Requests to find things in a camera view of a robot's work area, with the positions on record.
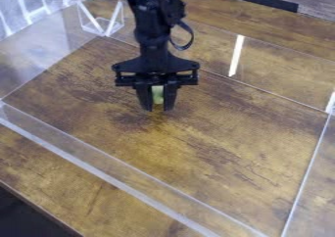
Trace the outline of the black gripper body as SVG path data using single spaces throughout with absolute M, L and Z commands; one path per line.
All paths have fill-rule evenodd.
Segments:
M 197 84 L 198 63 L 176 57 L 168 50 L 169 36 L 134 35 L 139 45 L 139 56 L 115 63 L 114 85 L 133 86 L 142 79 L 146 84 L 161 85 L 170 79 L 177 86 Z

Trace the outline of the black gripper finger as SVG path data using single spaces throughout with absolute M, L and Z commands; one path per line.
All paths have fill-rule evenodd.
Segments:
M 145 81 L 135 81 L 134 90 L 141 108 L 150 111 L 153 109 L 151 85 Z
M 164 86 L 164 110 L 169 111 L 173 108 L 177 92 L 177 81 L 170 79 Z

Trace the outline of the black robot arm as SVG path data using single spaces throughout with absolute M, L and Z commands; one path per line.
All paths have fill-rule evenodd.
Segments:
M 130 86 L 141 108 L 153 109 L 153 87 L 162 88 L 164 110 L 173 108 L 177 89 L 197 84 L 200 64 L 176 57 L 168 50 L 168 43 L 178 51 L 186 50 L 193 38 L 184 45 L 170 39 L 170 29 L 178 25 L 189 35 L 193 31 L 181 20 L 185 17 L 185 3 L 181 0 L 126 0 L 134 16 L 133 35 L 139 46 L 139 56 L 115 63 L 114 85 Z

